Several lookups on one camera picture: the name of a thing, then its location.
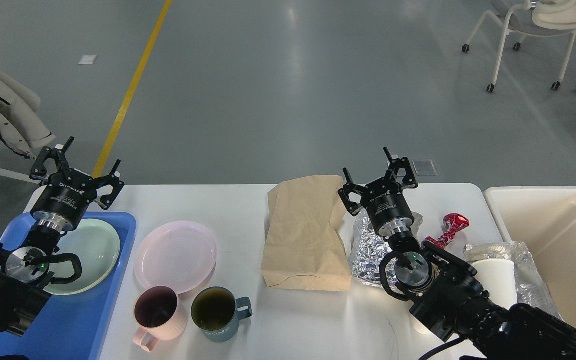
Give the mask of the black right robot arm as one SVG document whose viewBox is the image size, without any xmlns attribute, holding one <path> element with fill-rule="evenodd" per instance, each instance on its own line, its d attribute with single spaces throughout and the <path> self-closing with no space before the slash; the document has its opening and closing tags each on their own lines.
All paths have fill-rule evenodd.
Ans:
<svg viewBox="0 0 576 360">
<path fill-rule="evenodd" d="M 484 360 L 576 360 L 576 328 L 525 303 L 497 305 L 476 279 L 477 270 L 437 244 L 416 239 L 414 216 L 403 192 L 419 184 L 407 157 L 384 148 L 386 173 L 357 184 L 347 168 L 338 191 L 346 210 L 366 210 L 375 234 L 390 251 L 378 266 L 379 282 L 394 299 L 412 302 L 409 312 L 442 344 L 437 354 L 470 341 Z"/>
</svg>

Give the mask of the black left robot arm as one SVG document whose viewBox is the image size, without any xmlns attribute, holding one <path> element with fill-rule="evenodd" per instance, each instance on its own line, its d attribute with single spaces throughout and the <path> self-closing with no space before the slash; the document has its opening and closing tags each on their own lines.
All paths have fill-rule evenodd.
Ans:
<svg viewBox="0 0 576 360">
<path fill-rule="evenodd" d="M 22 337 L 51 298 L 46 286 L 71 284 L 83 275 L 80 258 L 60 253 L 58 243 L 77 229 L 91 204 L 107 210 L 125 187 L 121 160 L 98 178 L 71 167 L 66 152 L 73 141 L 41 149 L 29 174 L 45 186 L 30 210 L 35 223 L 14 251 L 0 243 L 0 333 Z"/>
</svg>

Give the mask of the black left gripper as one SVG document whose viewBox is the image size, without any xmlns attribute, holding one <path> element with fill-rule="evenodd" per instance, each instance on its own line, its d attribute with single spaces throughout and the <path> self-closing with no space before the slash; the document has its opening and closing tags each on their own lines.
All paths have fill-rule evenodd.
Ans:
<svg viewBox="0 0 576 360">
<path fill-rule="evenodd" d="M 92 203 L 102 210 L 109 210 L 125 187 L 118 175 L 121 160 L 117 159 L 110 173 L 98 178 L 86 173 L 73 173 L 66 152 L 74 142 L 67 139 L 64 145 L 50 148 L 44 146 L 30 168 L 29 178 L 39 182 L 50 182 L 30 210 L 32 218 L 38 224 L 53 227 L 55 230 L 73 231 L 82 221 L 83 215 Z M 45 163 L 52 160 L 56 171 L 48 175 Z M 111 192 L 99 196 L 100 189 L 110 187 Z"/>
</svg>

